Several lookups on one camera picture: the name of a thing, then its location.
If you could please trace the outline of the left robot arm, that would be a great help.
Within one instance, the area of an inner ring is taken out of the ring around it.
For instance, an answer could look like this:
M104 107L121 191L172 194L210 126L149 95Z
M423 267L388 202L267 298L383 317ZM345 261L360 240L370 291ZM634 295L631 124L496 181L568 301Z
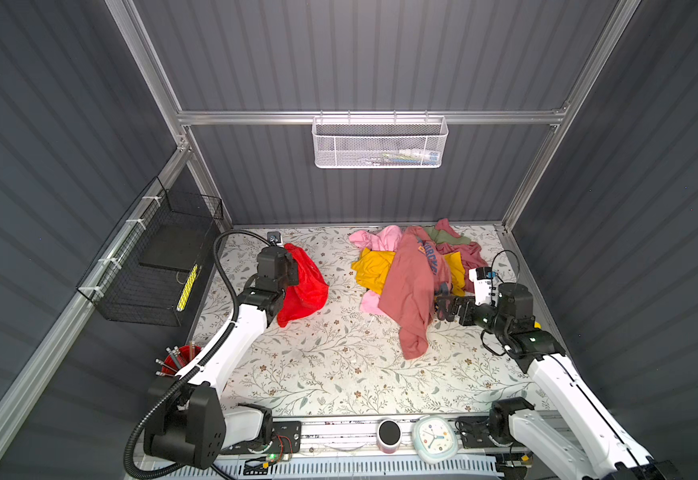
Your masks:
M174 377L159 378L150 388L154 404L126 447L132 477L159 478L185 466L205 470L231 447L271 444L269 408L222 407L232 373L282 310L287 289L298 284L298 265L287 249L266 246L257 262L252 284L232 294L231 317L206 347Z

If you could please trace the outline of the floral table mat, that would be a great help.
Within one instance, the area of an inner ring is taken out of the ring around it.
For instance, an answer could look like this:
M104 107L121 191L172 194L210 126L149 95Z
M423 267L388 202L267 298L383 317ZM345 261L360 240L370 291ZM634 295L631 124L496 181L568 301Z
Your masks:
M243 355L222 394L233 407L253 403L280 417L482 412L523 397L542 410L552 402L497 343L478 328L434 322L427 352L406 359L398 325L361 310L363 289L352 264L350 229L283 228L329 287L326 305L287 327L270 326Z

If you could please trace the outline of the red cup with tools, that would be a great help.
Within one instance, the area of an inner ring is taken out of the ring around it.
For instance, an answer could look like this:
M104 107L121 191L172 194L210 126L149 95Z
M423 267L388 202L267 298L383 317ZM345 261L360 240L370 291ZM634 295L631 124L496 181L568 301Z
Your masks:
M164 360L160 358L155 360L155 363L159 366L159 369L156 371L158 377L175 376L201 353L201 347L194 342L190 342L184 346L167 347L166 353Z

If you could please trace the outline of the light pink cloth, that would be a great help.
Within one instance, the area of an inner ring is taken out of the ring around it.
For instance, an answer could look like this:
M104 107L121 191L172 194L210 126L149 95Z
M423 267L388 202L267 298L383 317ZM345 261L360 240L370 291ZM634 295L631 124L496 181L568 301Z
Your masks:
M396 251L403 237L402 229L389 225L378 232L360 230L349 236L349 241L360 250Z

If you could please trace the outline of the white analog clock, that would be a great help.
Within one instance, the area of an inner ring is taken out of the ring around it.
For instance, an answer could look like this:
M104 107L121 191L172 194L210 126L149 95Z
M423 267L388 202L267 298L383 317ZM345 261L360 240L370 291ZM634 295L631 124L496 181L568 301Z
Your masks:
M418 419L413 426L412 440L418 456L430 465L453 458L459 448L455 430L439 415L428 415Z

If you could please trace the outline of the small round speaker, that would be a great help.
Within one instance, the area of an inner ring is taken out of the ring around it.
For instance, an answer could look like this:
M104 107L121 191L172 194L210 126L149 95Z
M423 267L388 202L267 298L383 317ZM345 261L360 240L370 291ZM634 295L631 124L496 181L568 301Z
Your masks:
M376 429L376 444L379 450L385 454L395 453L402 440L400 425L392 419L381 420Z

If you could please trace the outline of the yellow cloth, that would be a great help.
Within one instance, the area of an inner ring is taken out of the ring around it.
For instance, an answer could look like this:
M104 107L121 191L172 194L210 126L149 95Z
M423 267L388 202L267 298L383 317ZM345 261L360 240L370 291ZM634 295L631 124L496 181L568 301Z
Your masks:
M360 254L360 258L351 266L356 272L357 283L381 295L395 255L396 253L393 251L364 249ZM446 254L444 260L451 272L451 293L457 296L465 296L467 273L462 265L461 254L459 252Z

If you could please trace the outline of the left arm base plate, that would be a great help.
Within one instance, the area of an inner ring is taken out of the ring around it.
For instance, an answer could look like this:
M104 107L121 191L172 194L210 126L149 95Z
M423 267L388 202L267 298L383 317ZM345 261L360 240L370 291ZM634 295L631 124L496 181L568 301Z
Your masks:
M275 421L265 442L247 441L221 451L221 456L295 454L300 452L303 423L300 421Z

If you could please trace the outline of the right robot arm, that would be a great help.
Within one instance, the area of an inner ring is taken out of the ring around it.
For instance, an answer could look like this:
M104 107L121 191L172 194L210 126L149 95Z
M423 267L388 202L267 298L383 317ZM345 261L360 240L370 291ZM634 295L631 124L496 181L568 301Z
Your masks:
M524 285L506 282L489 303L472 297L440 294L439 319L477 326L498 341L500 355L513 360L552 401L570 428L568 440L528 400L521 397L492 404L487 420L491 440L528 448L560 479L679 479L669 460L657 460L588 387L563 346L536 325L534 298Z

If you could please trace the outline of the mauve purple cloth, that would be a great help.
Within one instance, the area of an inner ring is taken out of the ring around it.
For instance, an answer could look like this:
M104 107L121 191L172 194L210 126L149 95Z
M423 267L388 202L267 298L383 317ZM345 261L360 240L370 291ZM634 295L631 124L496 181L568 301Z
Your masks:
M441 219L435 226L441 229L448 227L453 229L448 219ZM469 245L436 244L436 248L443 256L455 252L461 254L462 265L465 267L467 273L466 292L474 293L474 283L469 277L469 272L474 269L488 267L488 262L482 256L482 246L478 242L472 240L472 243Z

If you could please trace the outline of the olive green cloth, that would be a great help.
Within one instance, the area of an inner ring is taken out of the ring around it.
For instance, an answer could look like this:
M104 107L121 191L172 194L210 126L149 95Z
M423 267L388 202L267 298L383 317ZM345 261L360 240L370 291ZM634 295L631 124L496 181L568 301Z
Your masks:
M469 245L472 239L468 236L458 234L452 228L438 228L437 226L424 227L427 235L436 244Z

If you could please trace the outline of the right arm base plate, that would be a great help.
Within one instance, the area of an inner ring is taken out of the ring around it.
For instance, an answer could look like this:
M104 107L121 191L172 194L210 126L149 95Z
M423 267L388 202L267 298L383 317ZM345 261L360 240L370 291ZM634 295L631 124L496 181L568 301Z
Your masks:
M495 439L490 433L487 416L460 416L454 420L454 427L462 446L467 449L524 448L514 440Z

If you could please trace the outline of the red fleece cloth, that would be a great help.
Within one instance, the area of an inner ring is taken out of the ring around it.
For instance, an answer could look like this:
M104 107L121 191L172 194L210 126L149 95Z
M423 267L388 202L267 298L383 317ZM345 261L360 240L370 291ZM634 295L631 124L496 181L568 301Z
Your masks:
M283 308L277 316L280 328L318 312L326 305L329 296L329 286L307 252L292 243L285 244L284 248L297 262L299 284L286 291Z

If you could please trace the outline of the dusty rose shirt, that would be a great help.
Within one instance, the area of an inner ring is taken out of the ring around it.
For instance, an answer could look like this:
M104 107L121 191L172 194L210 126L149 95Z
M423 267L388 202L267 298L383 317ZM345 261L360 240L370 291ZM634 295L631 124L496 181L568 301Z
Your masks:
M452 287L450 266L421 226L408 227L387 275L379 308L399 326L403 357L414 360L428 348L427 330L435 297Z

